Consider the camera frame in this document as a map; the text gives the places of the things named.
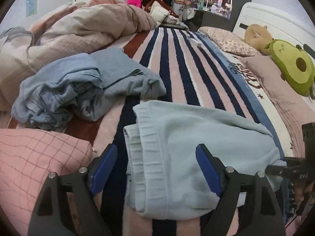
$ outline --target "bed headboard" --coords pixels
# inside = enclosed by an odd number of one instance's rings
[[[284,11],[249,2],[243,6],[233,33],[244,38],[245,30],[252,24],[268,26],[274,39],[287,41],[294,46],[299,44],[315,63],[315,28]]]

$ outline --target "striped bedsheet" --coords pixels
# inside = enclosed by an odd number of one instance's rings
[[[200,40],[202,46],[197,47],[187,37]],[[280,156],[292,156],[286,127],[259,82],[236,56],[223,54],[208,38],[156,28],[122,37],[112,46],[124,48],[130,58],[160,75],[167,89],[160,100],[218,108],[262,123],[273,134]],[[98,196],[102,202],[100,212],[113,236],[200,235],[211,213],[189,221],[157,221],[139,216],[124,204],[128,157],[123,128],[136,123],[132,108],[140,101],[139,97],[121,97],[104,118],[88,122],[74,117],[65,131],[90,141],[98,154],[109,143],[118,148],[117,162],[103,195]],[[14,119],[8,125],[21,127]],[[229,235],[234,235],[237,228],[238,210]]]

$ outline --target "pink box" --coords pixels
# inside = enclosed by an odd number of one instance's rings
[[[141,0],[127,0],[127,4],[141,8]]]

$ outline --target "pink grid fabric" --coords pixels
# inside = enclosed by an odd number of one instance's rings
[[[89,142],[66,134],[0,129],[0,206],[22,236],[48,174],[88,166],[92,152]]]

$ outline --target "plush toy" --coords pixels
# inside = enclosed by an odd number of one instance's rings
[[[282,72],[281,78],[300,95],[310,95],[315,100],[312,91],[315,68],[307,52],[300,45],[294,47],[282,40],[273,40],[269,45],[269,51]]]
[[[245,42],[265,55],[270,55],[269,50],[266,49],[266,45],[272,41],[273,38],[268,32],[267,26],[250,25],[245,32]]]

